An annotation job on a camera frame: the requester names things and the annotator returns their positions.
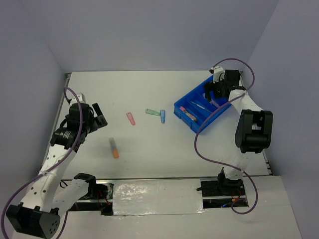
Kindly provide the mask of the thin ballpoint pen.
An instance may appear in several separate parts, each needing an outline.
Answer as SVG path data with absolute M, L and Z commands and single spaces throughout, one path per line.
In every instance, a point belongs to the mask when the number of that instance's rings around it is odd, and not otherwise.
M 193 101 L 191 101 L 191 103 L 192 103 L 193 105 L 199 107 L 200 109 L 202 109 L 202 110 L 204 110 L 204 111 L 210 113 L 210 114 L 212 113 L 209 109 L 205 108 L 204 106 L 202 106 L 202 105 L 200 105 L 200 104 L 197 104 L 197 103 L 195 103 L 195 102 L 193 102 Z

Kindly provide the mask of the blue correction tape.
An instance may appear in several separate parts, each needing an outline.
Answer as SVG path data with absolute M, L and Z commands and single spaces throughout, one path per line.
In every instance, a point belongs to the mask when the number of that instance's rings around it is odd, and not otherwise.
M 165 123 L 165 110 L 160 110 L 160 121 L 161 123 Z

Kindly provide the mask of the pink correction tape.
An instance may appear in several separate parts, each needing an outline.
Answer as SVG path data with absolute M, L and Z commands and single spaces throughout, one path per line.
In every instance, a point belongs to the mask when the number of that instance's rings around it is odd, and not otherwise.
M 136 125 L 136 122 L 135 122 L 135 119 L 134 119 L 132 113 L 131 112 L 127 112 L 126 115 L 127 115 L 128 120 L 130 121 L 130 124 L 131 125 Z

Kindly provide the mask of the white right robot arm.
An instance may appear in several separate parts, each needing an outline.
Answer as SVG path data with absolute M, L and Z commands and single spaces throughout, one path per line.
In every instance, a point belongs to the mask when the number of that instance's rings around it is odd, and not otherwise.
M 230 162 L 234 168 L 224 166 L 221 170 L 223 179 L 217 182 L 217 191 L 228 195 L 234 189 L 234 181 L 243 176 L 249 164 L 249 155 L 259 154 L 271 143 L 273 113 L 263 110 L 249 96 L 241 83 L 239 70 L 225 70 L 220 66 L 209 70 L 212 80 L 205 83 L 204 97 L 215 107 L 225 98 L 240 115 L 235 132 L 235 145 L 238 148 L 235 158 Z

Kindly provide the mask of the green correction tape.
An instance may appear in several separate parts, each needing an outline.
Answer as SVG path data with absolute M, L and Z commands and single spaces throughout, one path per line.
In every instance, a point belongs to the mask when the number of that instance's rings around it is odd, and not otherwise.
M 146 109 L 145 113 L 153 116 L 160 116 L 160 112 L 151 109 Z

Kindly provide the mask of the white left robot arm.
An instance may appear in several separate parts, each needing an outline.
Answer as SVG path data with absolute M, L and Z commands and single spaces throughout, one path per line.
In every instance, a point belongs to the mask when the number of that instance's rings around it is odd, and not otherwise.
M 99 105 L 89 105 L 82 93 L 68 100 L 69 113 L 53 133 L 44 164 L 27 186 L 29 191 L 19 204 L 8 202 L 2 218 L 7 218 L 14 230 L 21 234 L 51 239 L 57 233 L 61 217 L 82 197 L 96 196 L 96 177 L 78 173 L 71 183 L 57 193 L 62 177 L 75 158 L 88 134 L 108 123 Z

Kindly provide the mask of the purple pink highlighter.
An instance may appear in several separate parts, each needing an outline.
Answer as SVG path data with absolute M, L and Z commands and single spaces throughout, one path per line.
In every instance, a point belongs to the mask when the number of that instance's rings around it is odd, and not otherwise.
M 220 107 L 220 105 L 214 100 L 211 100 L 211 104 L 213 104 L 216 108 Z

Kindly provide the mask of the orange highlighter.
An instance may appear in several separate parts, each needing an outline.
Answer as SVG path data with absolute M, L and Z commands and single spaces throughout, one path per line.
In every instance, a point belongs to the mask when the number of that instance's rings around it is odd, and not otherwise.
M 109 143 L 110 143 L 110 147 L 111 147 L 111 151 L 112 151 L 112 155 L 114 158 L 119 158 L 119 153 L 118 153 L 118 150 L 117 150 L 117 146 L 116 146 L 116 143 L 115 143 L 115 140 L 113 137 L 110 137 L 109 138 Z

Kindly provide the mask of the orange pink marker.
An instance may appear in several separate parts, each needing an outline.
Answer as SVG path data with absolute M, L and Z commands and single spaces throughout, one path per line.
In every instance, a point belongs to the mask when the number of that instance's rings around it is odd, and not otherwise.
M 180 106 L 179 108 L 180 108 L 192 121 L 197 121 L 197 118 L 196 118 L 194 115 L 192 115 L 190 112 L 188 112 L 185 107 Z

